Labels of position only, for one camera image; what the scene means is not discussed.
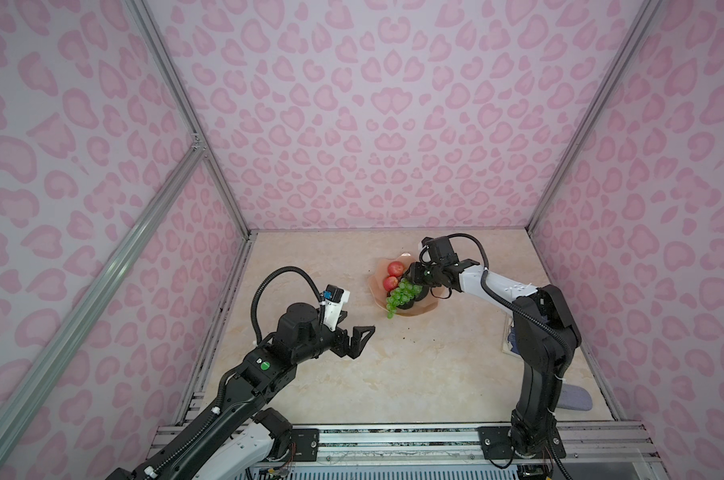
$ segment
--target apple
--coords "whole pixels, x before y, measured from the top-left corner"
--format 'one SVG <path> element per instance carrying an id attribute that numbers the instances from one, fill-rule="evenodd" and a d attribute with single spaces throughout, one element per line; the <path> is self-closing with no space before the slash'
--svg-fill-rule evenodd
<path id="1" fill-rule="evenodd" d="M 402 262 L 391 262 L 387 268 L 389 275 L 402 276 L 405 273 L 405 264 Z"/>
<path id="2" fill-rule="evenodd" d="M 400 282 L 395 276 L 387 276 L 384 278 L 384 290 L 386 290 L 386 292 L 391 292 L 399 284 Z"/>

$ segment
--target metal frame bar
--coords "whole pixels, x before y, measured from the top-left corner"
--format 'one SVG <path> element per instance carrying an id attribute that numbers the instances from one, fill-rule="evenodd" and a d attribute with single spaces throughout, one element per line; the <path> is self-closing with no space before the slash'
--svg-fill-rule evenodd
<path id="1" fill-rule="evenodd" d="M 55 387 L 157 227 L 207 155 L 192 147 L 122 239 L 109 262 L 0 408 L 0 467 Z"/>
<path id="2" fill-rule="evenodd" d="M 432 424 L 362 424 L 362 425 L 308 425 L 298 428 L 316 428 L 319 434 L 319 452 L 316 462 L 302 462 L 301 466 L 439 466 L 486 465 L 477 428 L 504 426 L 508 422 L 494 423 L 432 423 Z M 242 425 L 232 435 L 236 435 Z M 562 461 L 573 463 L 622 462 L 631 463 L 644 477 L 648 472 L 664 475 L 658 450 L 649 432 L 641 422 L 558 422 L 559 435 L 568 456 Z M 183 427 L 160 427 L 149 450 L 149 456 L 169 444 Z M 540 463 L 539 459 L 523 460 L 515 464 Z M 257 466 L 271 464 L 259 463 Z M 664 478 L 656 472 L 656 477 Z"/>
<path id="3" fill-rule="evenodd" d="M 194 111 L 194 106 L 183 87 L 181 76 L 175 67 L 175 64 L 170 57 L 170 53 L 167 50 L 165 41 L 162 38 L 162 34 L 159 31 L 159 26 L 156 23 L 154 14 L 151 9 L 146 5 L 146 0 L 124 0 L 125 5 L 136 21 L 136 26 L 141 32 L 146 45 L 154 60 L 159 68 L 159 72 L 162 74 L 162 78 L 165 79 L 165 83 L 170 88 L 170 93 L 175 99 L 175 103 L 178 105 L 178 111 L 186 123 L 189 132 L 194 136 L 194 139 L 200 143 L 200 147 L 204 150 L 208 149 L 210 142 L 207 136 L 204 134 L 204 129 L 199 121 L 199 117 Z M 206 159 L 208 168 L 212 174 L 215 182 L 215 187 L 218 188 L 218 192 L 224 199 L 224 204 L 228 208 L 230 215 L 234 218 L 234 222 L 239 228 L 242 237 L 247 238 L 250 235 L 250 230 L 244 218 L 242 212 L 237 206 L 237 201 L 234 198 L 232 188 L 223 176 L 223 170 L 218 160 L 215 158 L 214 153 L 210 150 L 210 156 Z"/>
<path id="4" fill-rule="evenodd" d="M 222 313 L 221 318 L 218 320 L 216 331 L 214 331 L 212 334 L 212 342 L 210 344 L 207 354 L 208 361 L 203 365 L 204 368 L 197 377 L 197 380 L 194 384 L 194 392 L 204 391 L 207 387 L 210 372 L 213 368 L 213 365 L 215 365 L 215 359 L 218 356 L 218 343 L 223 337 L 223 331 L 226 328 L 229 319 L 231 318 L 232 308 L 234 308 L 234 302 L 236 301 L 237 294 L 239 294 L 240 291 L 239 285 L 244 278 L 244 271 L 248 266 L 248 262 L 250 262 L 250 253 L 252 252 L 253 245 L 255 244 L 256 236 L 257 234 L 251 234 L 250 237 L 246 239 L 246 241 L 242 245 L 242 256 L 237 258 L 237 263 L 234 265 L 234 274 L 236 275 L 236 279 L 234 280 L 234 284 L 232 285 L 232 290 L 229 292 L 229 294 L 227 294 L 227 302 L 224 307 L 224 312 Z"/>
<path id="5" fill-rule="evenodd" d="M 218 311 L 210 322 L 210 327 L 204 337 L 202 348 L 199 351 L 199 356 L 194 366 L 194 375 L 186 384 L 181 402 L 178 404 L 178 410 L 173 416 L 172 422 L 174 425 L 184 423 L 186 412 L 194 399 L 194 393 L 204 390 L 204 384 L 207 381 L 213 365 L 214 355 L 218 350 L 218 341 L 221 339 L 222 330 L 231 314 L 236 294 L 239 292 L 239 283 L 242 281 L 244 265 L 250 257 L 251 248 L 252 242 L 250 240 L 245 240 L 239 247 L 239 252 L 234 259 L 232 272 L 226 280 L 224 292 L 218 302 Z"/>
<path id="6" fill-rule="evenodd" d="M 665 0 L 645 0 L 642 6 L 639 7 L 639 13 L 634 17 L 632 26 L 629 27 L 623 43 L 621 43 L 616 56 L 610 63 L 604 80 L 602 80 L 599 89 L 594 95 L 594 99 L 588 106 L 586 115 L 584 115 L 576 133 L 572 136 L 567 149 L 565 149 L 565 153 L 562 154 L 562 160 L 559 162 L 554 175 L 552 175 L 549 183 L 546 185 L 540 202 L 532 212 L 530 222 L 527 225 L 529 232 L 535 231 L 544 214 L 549 209 L 549 205 L 553 202 L 554 195 L 562 185 L 565 175 L 576 162 L 583 143 L 600 119 L 623 74 L 637 53 L 639 53 L 639 49 L 650 31 L 653 20 L 657 17 L 656 14 L 660 12 L 664 2 Z"/>

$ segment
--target black cable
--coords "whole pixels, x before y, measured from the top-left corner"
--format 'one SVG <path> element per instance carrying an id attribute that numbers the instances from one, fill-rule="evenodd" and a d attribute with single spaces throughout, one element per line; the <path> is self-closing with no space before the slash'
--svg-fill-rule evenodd
<path id="1" fill-rule="evenodd" d="M 559 456 L 554 451 L 554 444 L 552 443 L 550 436 L 546 437 L 546 443 L 549 445 L 549 451 L 551 452 L 552 456 L 554 457 L 554 463 L 556 463 L 556 466 L 559 468 L 559 471 L 562 473 L 562 476 L 565 477 L 565 480 L 572 480 L 570 473 L 565 469 L 565 466 L 562 464 L 562 460 L 559 459 Z"/>
<path id="2" fill-rule="evenodd" d="M 508 461 L 504 466 L 498 465 L 498 464 L 495 463 L 493 460 L 490 460 L 490 463 L 491 463 L 492 466 L 494 466 L 495 468 L 500 468 L 501 470 L 506 470 L 506 469 L 511 465 L 511 462 L 514 461 L 514 453 L 512 452 L 511 455 L 512 455 L 511 458 L 509 458 L 509 461 Z"/>
<path id="3" fill-rule="evenodd" d="M 551 328 L 550 326 L 548 326 L 545 323 L 541 323 L 540 321 L 538 321 L 538 319 L 536 319 L 533 316 L 530 316 L 530 314 L 528 314 L 527 312 L 525 312 L 524 310 L 519 308 L 517 305 L 514 305 L 513 303 L 509 302 L 508 300 L 503 298 L 498 293 L 495 293 L 494 291 L 492 291 L 492 289 L 487 286 L 487 276 L 490 274 L 490 270 L 489 270 L 490 262 L 487 260 L 487 254 L 485 254 L 484 247 L 482 246 L 482 244 L 480 243 L 479 240 L 477 240 L 474 236 L 471 236 L 468 234 L 447 235 L 447 238 L 456 238 L 456 237 L 467 238 L 467 239 L 471 240 L 472 242 L 474 242 L 474 244 L 477 246 L 477 248 L 480 249 L 480 255 L 482 255 L 482 264 L 485 267 L 484 271 L 482 272 L 482 278 L 480 279 L 480 285 L 482 286 L 482 290 L 484 290 L 485 293 L 490 295 L 490 297 L 494 301 L 500 303 L 505 308 L 509 309 L 511 312 L 516 313 L 517 315 L 521 316 L 522 318 L 529 321 L 533 325 L 537 326 L 538 328 L 540 328 L 541 330 L 546 332 L 548 335 L 550 335 L 550 337 L 553 338 L 554 341 L 559 343 L 559 345 L 565 351 L 565 361 L 559 366 L 559 371 L 557 373 L 557 377 L 563 378 L 565 375 L 565 371 L 568 369 L 568 367 L 570 367 L 570 362 L 572 361 L 572 348 L 570 348 L 570 345 L 568 345 L 568 343 L 565 341 L 565 339 L 563 339 L 559 335 L 559 333 L 554 331 L 553 328 Z"/>
<path id="4" fill-rule="evenodd" d="M 565 480 L 572 480 L 572 477 L 570 476 L 570 473 L 567 471 L 565 466 L 562 464 L 562 460 L 559 458 L 559 455 L 557 455 L 556 450 L 554 449 L 554 414 L 549 413 L 548 418 L 548 428 L 546 435 L 546 444 L 549 447 L 549 451 L 552 454 L 552 457 L 554 458 L 554 463 L 556 463 L 556 466 L 559 468 L 559 471 L 562 473 L 562 476 L 565 477 Z"/>
<path id="5" fill-rule="evenodd" d="M 425 264 L 425 265 L 433 265 L 433 264 L 435 263 L 433 258 L 430 259 L 430 262 L 429 262 L 428 264 L 427 264 L 426 262 L 424 262 L 424 253 L 425 253 L 427 250 L 428 250 L 428 249 L 424 247 L 424 248 L 420 251 L 420 254 L 418 254 L 418 261 L 421 262 L 422 264 Z"/>
<path id="6" fill-rule="evenodd" d="M 221 408 L 223 405 L 223 398 L 226 396 L 226 384 L 228 383 L 228 380 L 232 378 L 234 374 L 234 370 L 236 368 L 233 368 L 231 370 L 228 370 L 226 373 L 223 374 L 221 377 L 221 380 L 218 382 L 218 392 L 215 396 L 215 399 L 213 399 L 213 407 Z M 178 456 L 183 454 L 188 447 L 192 446 L 194 442 L 196 442 L 200 436 L 208 429 L 210 428 L 210 425 L 213 424 L 215 419 L 218 417 L 215 413 L 210 411 L 208 414 L 208 417 L 204 420 L 204 423 L 201 427 L 199 427 L 199 430 L 194 434 L 193 437 L 191 437 L 189 440 L 186 441 L 182 446 L 180 446 L 178 449 L 176 449 L 170 456 L 165 458 L 165 460 L 160 463 L 155 469 L 154 472 L 159 475 L 160 471 L 167 465 L 169 465 L 173 460 L 175 460 Z M 149 480 L 151 477 L 149 475 L 146 475 L 146 480 Z"/>
<path id="7" fill-rule="evenodd" d="M 260 301 L 261 295 L 263 294 L 264 290 L 266 290 L 266 286 L 271 283 L 273 279 L 287 272 L 295 272 L 296 274 L 302 276 L 308 282 L 309 286 L 311 287 L 311 291 L 314 292 L 314 296 L 317 297 L 317 301 L 320 304 L 320 322 L 324 320 L 324 298 L 320 294 L 319 290 L 317 290 L 317 286 L 314 284 L 314 281 L 311 279 L 309 274 L 307 274 L 297 266 L 283 266 L 282 268 L 278 268 L 275 271 L 271 272 L 266 277 L 266 280 L 261 283 L 260 287 L 255 291 L 255 295 L 253 296 L 253 302 L 250 305 L 250 322 L 253 324 L 253 331 L 255 331 L 255 340 L 257 343 L 261 343 L 261 341 L 263 340 L 263 336 L 261 335 L 261 327 L 258 325 L 258 302 Z"/>

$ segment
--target marble tabletop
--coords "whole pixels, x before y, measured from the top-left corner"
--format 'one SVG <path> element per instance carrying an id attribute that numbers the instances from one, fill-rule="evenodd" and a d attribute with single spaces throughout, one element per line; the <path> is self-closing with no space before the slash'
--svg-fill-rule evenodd
<path id="1" fill-rule="evenodd" d="M 432 312 L 389 320 L 367 287 L 380 258 L 417 253 L 424 236 L 451 232 L 381 230 L 261 233 L 247 264 L 232 314 L 218 344 L 205 393 L 213 400 L 218 379 L 253 348 L 253 294 L 266 275 L 281 266 L 306 270 L 318 288 L 332 283 L 349 290 L 349 315 L 341 326 L 376 325 L 360 358 L 326 352 L 298 367 L 296 379 L 271 402 L 293 424 L 507 422 L 520 395 L 522 360 L 501 351 L 506 314 L 468 294 L 453 293 Z M 524 230 L 472 230 L 490 259 L 490 269 L 524 283 L 543 286 L 546 273 Z M 481 260 L 474 244 L 454 239 L 460 258 Z M 258 308 L 264 336 L 294 302 L 315 303 L 296 274 L 283 274 L 266 289 Z M 585 388 L 588 412 L 557 409 L 559 420 L 611 420 L 580 349 L 566 382 Z"/>

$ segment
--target fruit plate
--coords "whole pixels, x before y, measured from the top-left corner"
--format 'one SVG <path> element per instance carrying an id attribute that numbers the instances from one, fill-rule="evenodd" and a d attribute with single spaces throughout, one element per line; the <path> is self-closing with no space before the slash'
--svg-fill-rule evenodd
<path id="1" fill-rule="evenodd" d="M 384 312 L 386 311 L 386 290 L 384 290 L 384 279 L 389 275 L 387 271 L 389 264 L 394 261 L 399 261 L 405 265 L 405 269 L 407 270 L 410 264 L 417 260 L 418 259 L 415 257 L 415 255 L 402 254 L 394 259 L 388 260 L 383 258 L 378 261 L 375 272 L 373 272 L 373 275 L 371 275 L 367 279 L 367 285 L 370 288 L 370 293 L 373 294 L 376 305 L 384 309 Z M 447 289 L 443 286 L 440 286 L 438 288 L 432 289 L 432 292 L 434 292 L 434 295 L 436 296 L 446 296 Z M 435 298 L 434 296 L 426 295 L 426 298 L 421 301 L 415 302 L 415 304 L 407 310 L 402 310 L 399 308 L 396 309 L 396 314 L 402 316 L 415 316 L 422 313 L 431 312 L 436 308 L 439 302 L 439 299 Z"/>

